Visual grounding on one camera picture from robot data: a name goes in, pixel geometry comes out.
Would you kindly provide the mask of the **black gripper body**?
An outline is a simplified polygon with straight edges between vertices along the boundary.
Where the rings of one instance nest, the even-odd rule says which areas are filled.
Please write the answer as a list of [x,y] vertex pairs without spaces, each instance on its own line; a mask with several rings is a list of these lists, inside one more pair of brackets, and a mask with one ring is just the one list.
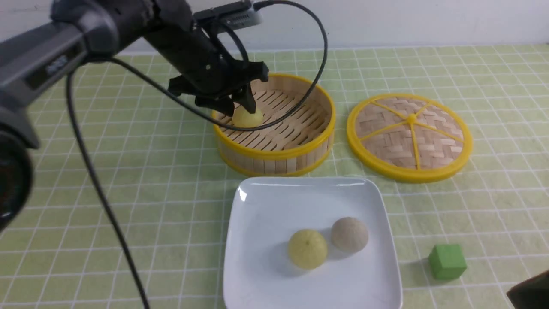
[[268,81],[269,69],[263,61],[230,55],[218,39],[222,30],[245,52],[235,32],[217,20],[203,26],[191,23],[188,29],[153,20],[145,27],[145,40],[180,73],[169,81],[167,90],[172,95],[229,96],[238,104],[238,91],[245,84]]

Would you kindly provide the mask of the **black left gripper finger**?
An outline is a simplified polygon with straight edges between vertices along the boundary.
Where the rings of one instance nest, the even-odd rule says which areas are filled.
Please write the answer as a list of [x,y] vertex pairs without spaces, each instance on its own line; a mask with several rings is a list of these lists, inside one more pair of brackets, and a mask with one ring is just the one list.
[[196,96],[195,104],[198,107],[208,108],[212,111],[219,112],[226,117],[233,117],[235,112],[235,103],[229,96],[219,98]]

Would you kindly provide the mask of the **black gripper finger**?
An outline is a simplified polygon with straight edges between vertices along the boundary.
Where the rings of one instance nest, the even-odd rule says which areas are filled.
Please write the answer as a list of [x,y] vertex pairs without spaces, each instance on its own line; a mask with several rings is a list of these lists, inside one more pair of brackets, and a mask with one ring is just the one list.
[[238,103],[250,114],[256,113],[256,102],[250,84],[245,84],[238,91]]

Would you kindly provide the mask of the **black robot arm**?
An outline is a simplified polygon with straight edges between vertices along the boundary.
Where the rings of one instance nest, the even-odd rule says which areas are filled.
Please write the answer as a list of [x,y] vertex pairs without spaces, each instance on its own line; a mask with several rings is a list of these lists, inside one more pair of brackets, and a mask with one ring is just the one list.
[[185,0],[55,0],[51,22],[1,43],[1,229],[25,206],[33,185],[29,149],[40,147],[27,107],[87,61],[144,38],[180,76],[175,96],[227,116],[235,103],[254,111],[250,83],[268,80],[262,61],[234,59],[217,38],[218,16],[245,12],[249,0],[194,15]]

